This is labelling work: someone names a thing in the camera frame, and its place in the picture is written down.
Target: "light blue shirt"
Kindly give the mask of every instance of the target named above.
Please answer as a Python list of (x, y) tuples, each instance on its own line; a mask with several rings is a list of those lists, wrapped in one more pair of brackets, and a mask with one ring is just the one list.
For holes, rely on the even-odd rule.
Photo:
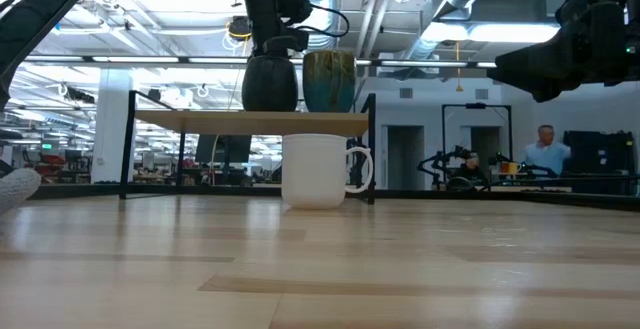
[(539, 146), (535, 143), (527, 145), (525, 151), (527, 164), (549, 168), (558, 175), (562, 173), (564, 160), (571, 156), (571, 148), (560, 143), (552, 143), (548, 146)]

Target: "white wall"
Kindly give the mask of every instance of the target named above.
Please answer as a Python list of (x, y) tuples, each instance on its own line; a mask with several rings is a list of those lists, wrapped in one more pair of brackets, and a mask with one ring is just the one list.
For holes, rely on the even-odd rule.
[(557, 141), (567, 130), (630, 131), (636, 143), (640, 135), (640, 88), (635, 82), (615, 87), (583, 85), (545, 103), (536, 103), (528, 93), (510, 86), (504, 86), (502, 94), (503, 102), (513, 106), (516, 160), (524, 159), (524, 146), (537, 140), (542, 124), (554, 126)]
[[(398, 81), (387, 78), (369, 78), (360, 96), (364, 101), (367, 94), (376, 93), (376, 183), (378, 189), (386, 189), (382, 183), (382, 127), (390, 125), (422, 126), (424, 127), (425, 143), (424, 158), (430, 157), (438, 150), (442, 150), (442, 104), (466, 104), (477, 102), (475, 89), (489, 89), (487, 104), (501, 104), (501, 87), (493, 85), (489, 79), (463, 79), (463, 92), (456, 92), (457, 80), (441, 82), (440, 80), (415, 79)], [(400, 99), (399, 88), (414, 89), (413, 99)], [(498, 110), (506, 119), (506, 112)], [(464, 144), (469, 147), (470, 134), (465, 135), (464, 127), (498, 126), (504, 127), (507, 133), (507, 122), (493, 110), (467, 110), (463, 108), (448, 108), (446, 116), (446, 145), (452, 149), (455, 145)], [(425, 189), (431, 188), (431, 177), (425, 180)]]

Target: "white pillar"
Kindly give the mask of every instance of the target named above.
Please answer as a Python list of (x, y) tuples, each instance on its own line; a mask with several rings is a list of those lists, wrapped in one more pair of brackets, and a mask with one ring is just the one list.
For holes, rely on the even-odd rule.
[[(122, 151), (127, 125), (129, 91), (135, 90), (133, 71), (102, 69), (98, 91), (96, 135), (93, 147), (91, 182), (119, 182), (122, 172)], [(135, 126), (129, 161), (129, 181), (133, 180), (133, 147)]]

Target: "green vase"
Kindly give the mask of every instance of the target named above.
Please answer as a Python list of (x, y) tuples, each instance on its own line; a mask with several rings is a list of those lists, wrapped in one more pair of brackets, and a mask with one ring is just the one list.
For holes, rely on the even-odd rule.
[(302, 84), (304, 101), (310, 112), (349, 112), (356, 85), (353, 54), (341, 51), (306, 54)]

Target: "white mug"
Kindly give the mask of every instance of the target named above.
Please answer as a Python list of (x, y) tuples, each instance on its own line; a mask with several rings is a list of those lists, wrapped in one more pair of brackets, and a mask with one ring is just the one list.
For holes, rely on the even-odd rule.
[[(362, 193), (373, 176), (371, 150), (346, 150), (347, 138), (326, 134), (286, 135), (282, 141), (282, 199), (294, 208), (330, 209), (344, 200), (345, 191)], [(369, 161), (362, 187), (345, 187), (345, 155), (361, 152)]]

